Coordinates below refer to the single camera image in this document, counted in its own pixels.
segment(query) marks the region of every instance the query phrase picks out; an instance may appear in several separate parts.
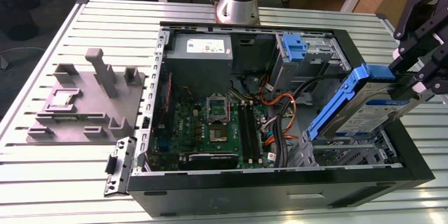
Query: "green motherboard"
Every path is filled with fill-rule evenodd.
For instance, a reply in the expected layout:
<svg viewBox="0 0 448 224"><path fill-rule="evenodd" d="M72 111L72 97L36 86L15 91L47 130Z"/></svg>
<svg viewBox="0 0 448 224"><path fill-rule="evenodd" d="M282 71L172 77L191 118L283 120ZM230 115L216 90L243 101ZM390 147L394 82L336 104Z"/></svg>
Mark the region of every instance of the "green motherboard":
<svg viewBox="0 0 448 224"><path fill-rule="evenodd" d="M156 138L158 152L152 153L151 160L158 164L156 170L179 170L179 156L186 153L236 154L239 156L238 167L240 169L266 168L271 163L268 154L262 149L260 133L256 133L256 148L259 160L246 160L240 135L239 103L230 103L230 121L211 123L207 121L207 104L178 103L174 117L174 133L168 138ZM223 115L223 104L210 107L210 115ZM254 105L254 123L260 129L260 121L266 115L264 106Z"/></svg>

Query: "label sticker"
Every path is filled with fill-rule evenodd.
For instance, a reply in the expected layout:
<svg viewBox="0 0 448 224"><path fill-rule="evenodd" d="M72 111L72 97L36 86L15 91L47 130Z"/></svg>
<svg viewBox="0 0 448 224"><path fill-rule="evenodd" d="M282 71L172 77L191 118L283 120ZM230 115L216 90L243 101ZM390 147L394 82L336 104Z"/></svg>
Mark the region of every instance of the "label sticker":
<svg viewBox="0 0 448 224"><path fill-rule="evenodd" d="M268 153L268 160L275 161L276 156L278 155L275 153L270 152Z"/></svg>
<svg viewBox="0 0 448 224"><path fill-rule="evenodd" d="M410 101L371 100L358 110L336 131L336 136L359 136L371 133L388 119L388 115L400 110Z"/></svg>
<svg viewBox="0 0 448 224"><path fill-rule="evenodd" d="M210 54L224 54L223 39L190 39L187 41L187 52L204 52Z"/></svg>
<svg viewBox="0 0 448 224"><path fill-rule="evenodd" d="M266 88L267 88L267 89L268 89L268 90L272 92L272 90L274 90L274 87L272 87L272 85L271 85L271 84L268 84L268 83L267 83L267 84L264 85L264 87L266 87Z"/></svg>

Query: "metal bracket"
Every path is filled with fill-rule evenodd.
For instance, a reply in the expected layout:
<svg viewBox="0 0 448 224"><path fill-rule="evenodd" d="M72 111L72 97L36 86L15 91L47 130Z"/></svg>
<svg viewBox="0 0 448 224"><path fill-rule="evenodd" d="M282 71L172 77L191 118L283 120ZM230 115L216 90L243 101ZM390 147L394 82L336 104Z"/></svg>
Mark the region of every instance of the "metal bracket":
<svg viewBox="0 0 448 224"><path fill-rule="evenodd" d="M104 197L127 196L136 138L126 137L118 141L114 154L107 161L107 183Z"/></svg>

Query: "floor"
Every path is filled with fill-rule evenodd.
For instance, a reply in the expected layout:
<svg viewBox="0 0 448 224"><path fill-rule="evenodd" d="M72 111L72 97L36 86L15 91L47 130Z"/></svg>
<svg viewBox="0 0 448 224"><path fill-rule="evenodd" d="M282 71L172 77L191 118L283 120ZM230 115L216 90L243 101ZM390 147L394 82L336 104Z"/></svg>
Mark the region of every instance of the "floor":
<svg viewBox="0 0 448 224"><path fill-rule="evenodd" d="M35 23L39 26L39 35L27 41L12 41L0 32L0 52L19 47L46 49L72 9L75 1L40 0L42 6L31 10ZM210 4L211 0L171 0L171 2ZM259 5L263 7L284 7L282 0L259 0ZM2 54L10 62L10 67L7 71L0 71L0 119L8 111L43 53L44 51L39 49L18 49Z"/></svg>

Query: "aluminum extrusion table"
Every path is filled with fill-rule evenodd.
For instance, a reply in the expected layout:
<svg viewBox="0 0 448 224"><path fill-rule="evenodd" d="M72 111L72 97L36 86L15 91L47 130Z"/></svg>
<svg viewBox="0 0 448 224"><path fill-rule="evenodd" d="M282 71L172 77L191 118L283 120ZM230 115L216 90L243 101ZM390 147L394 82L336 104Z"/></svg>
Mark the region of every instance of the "aluminum extrusion table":
<svg viewBox="0 0 448 224"><path fill-rule="evenodd" d="M392 60L391 26L370 14L260 8L263 25L346 29L368 63ZM0 223L104 223L151 221L128 197L104 198L106 160L112 145L36 145L26 142L56 82L58 63L92 71L84 59L102 47L116 71L139 67L151 76L159 22L214 22L211 5L88 0L75 5L0 123ZM179 223L447 223L448 107L446 97L422 104L402 121L436 180L399 190L356 208L186 216Z"/></svg>

